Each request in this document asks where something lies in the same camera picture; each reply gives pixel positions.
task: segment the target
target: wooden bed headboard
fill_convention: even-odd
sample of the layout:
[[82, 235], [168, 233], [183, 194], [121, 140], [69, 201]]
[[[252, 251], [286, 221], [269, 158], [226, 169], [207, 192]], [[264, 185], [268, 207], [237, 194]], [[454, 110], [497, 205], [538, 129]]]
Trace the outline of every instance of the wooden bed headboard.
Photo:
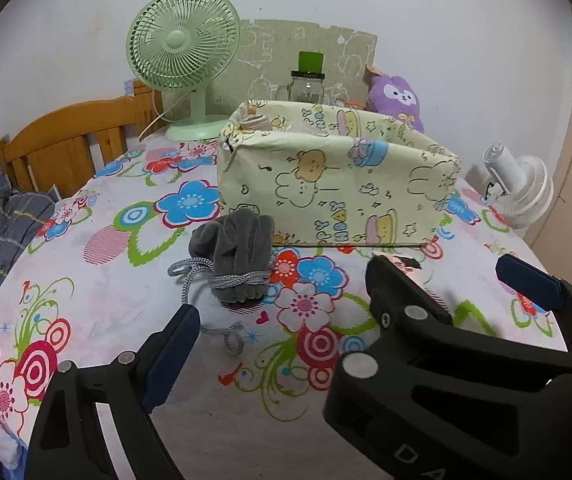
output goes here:
[[[2, 172], [24, 191], [48, 191], [54, 184], [62, 198], [73, 196], [95, 174], [88, 134], [96, 134], [108, 164], [127, 151], [124, 126], [134, 124], [141, 133], [156, 117], [152, 90], [139, 81], [133, 88], [134, 97], [60, 108], [33, 121], [10, 142], [0, 140]], [[160, 92], [155, 94], [155, 104], [162, 109]], [[149, 131], [161, 126], [160, 119]]]

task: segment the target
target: white fan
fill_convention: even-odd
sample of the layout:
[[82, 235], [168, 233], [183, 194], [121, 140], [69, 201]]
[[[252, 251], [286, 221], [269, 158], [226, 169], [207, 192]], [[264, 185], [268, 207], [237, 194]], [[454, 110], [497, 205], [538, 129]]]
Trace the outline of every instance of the white fan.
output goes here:
[[543, 216], [552, 203], [554, 186], [540, 158], [534, 155], [515, 158], [508, 148], [497, 142], [485, 150], [483, 161], [491, 176], [486, 186], [488, 204], [510, 227], [522, 229]]

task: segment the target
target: power cord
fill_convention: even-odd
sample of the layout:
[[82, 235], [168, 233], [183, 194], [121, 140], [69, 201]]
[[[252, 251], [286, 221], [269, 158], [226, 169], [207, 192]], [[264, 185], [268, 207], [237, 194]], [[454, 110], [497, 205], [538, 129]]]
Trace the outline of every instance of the power cord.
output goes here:
[[[153, 99], [153, 110], [155, 111], [155, 113], [157, 113], [157, 107], [155, 106], [155, 91], [154, 91], [154, 90], [151, 92], [151, 95], [153, 96], [153, 97], [152, 97], [152, 99]], [[178, 105], [178, 104], [179, 104], [179, 101], [181, 101], [182, 99], [184, 99], [184, 96], [183, 96], [183, 95], [182, 95], [181, 97], [179, 97], [179, 99], [178, 99], [177, 101], [175, 101], [175, 102], [173, 103], [173, 105], [172, 105], [170, 108], [168, 108], [168, 110], [166, 110], [165, 112], [161, 112], [157, 117], [155, 117], [155, 118], [151, 121], [151, 123], [150, 123], [148, 126], [146, 126], [146, 128], [144, 128], [144, 131], [140, 133], [140, 136], [137, 138], [137, 140], [138, 140], [138, 141], [141, 141], [141, 139], [143, 139], [144, 134], [148, 131], [148, 129], [149, 129], [153, 124], [155, 124], [155, 122], [156, 122], [159, 118], [162, 118], [162, 119], [163, 119], [163, 116], [165, 116], [168, 112], [170, 112], [173, 108], [175, 108], [175, 106]]]
[[488, 186], [486, 186], [486, 193], [485, 196], [483, 197], [484, 200], [488, 200], [488, 192], [490, 190], [490, 186], [494, 186], [494, 184], [492, 182], [489, 182]]
[[[157, 110], [157, 104], [156, 104], [156, 102], [155, 102], [155, 89], [153, 88], [153, 89], [151, 89], [151, 90], [152, 90], [152, 92], [150, 92], [150, 98], [153, 100], [153, 111], [154, 111], [156, 114], [158, 114], [159, 111]], [[178, 105], [181, 101], [183, 101], [184, 99], [186, 99], [186, 97], [187, 97], [189, 94], [190, 94], [190, 92], [186, 92], [186, 93], [184, 93], [184, 94], [181, 94], [181, 96], [179, 96], [179, 99], [175, 102], [175, 104], [174, 104], [173, 106], [171, 106], [170, 108], [168, 108], [168, 111], [170, 111], [170, 110], [172, 110], [173, 108], [175, 108], [176, 105]], [[173, 122], [175, 122], [174, 120], [172, 120], [172, 119], [166, 119], [166, 118], [163, 117], [163, 116], [162, 116], [162, 119], [163, 119], [164, 121], [166, 121], [167, 123], [173, 123]]]

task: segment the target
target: gray glove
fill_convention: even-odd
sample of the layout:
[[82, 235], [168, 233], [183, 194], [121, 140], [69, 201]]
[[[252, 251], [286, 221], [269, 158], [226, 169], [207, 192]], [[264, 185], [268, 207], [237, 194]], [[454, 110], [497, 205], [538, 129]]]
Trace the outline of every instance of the gray glove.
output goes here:
[[[269, 272], [272, 270], [273, 229], [271, 216], [260, 216], [251, 209], [241, 208], [195, 229], [188, 251], [193, 258], [212, 261], [213, 272], [209, 280], [242, 276], [253, 271]], [[261, 298], [268, 291], [268, 285], [241, 283], [213, 288], [213, 291], [222, 303], [243, 303]]]

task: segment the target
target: bed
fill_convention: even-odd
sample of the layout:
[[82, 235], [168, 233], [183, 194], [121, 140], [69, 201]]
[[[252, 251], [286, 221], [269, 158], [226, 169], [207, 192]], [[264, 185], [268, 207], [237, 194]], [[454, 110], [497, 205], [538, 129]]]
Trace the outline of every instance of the bed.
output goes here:
[[[66, 128], [58, 130], [62, 117]], [[181, 281], [166, 269], [188, 256], [198, 225], [227, 212], [217, 198], [214, 142], [180, 144], [157, 132], [127, 149], [120, 127], [134, 123], [141, 131], [152, 118], [149, 90], [138, 86], [133, 98], [63, 108], [0, 143], [2, 167], [19, 186], [56, 184], [65, 197], [0, 287], [0, 454], [16, 478], [57, 364], [106, 364], [164, 327], [181, 293]], [[98, 171], [89, 132], [106, 164]], [[181, 204], [189, 194], [203, 200], [187, 215]], [[152, 414], [157, 430], [189, 479], [387, 478], [321, 414], [338, 356], [378, 336], [363, 281], [373, 250], [276, 242], [260, 304], [224, 308], [204, 280], [193, 283], [202, 325], [217, 332], [239, 321], [242, 345], [236, 354], [221, 335], [200, 335], [168, 401]], [[465, 180], [430, 243], [379, 251], [458, 327], [565, 350], [553, 315], [498, 282], [494, 265], [502, 254], [541, 264]], [[323, 304], [317, 322], [289, 312], [295, 293]], [[131, 478], [108, 411], [100, 407], [100, 416], [120, 478]]]

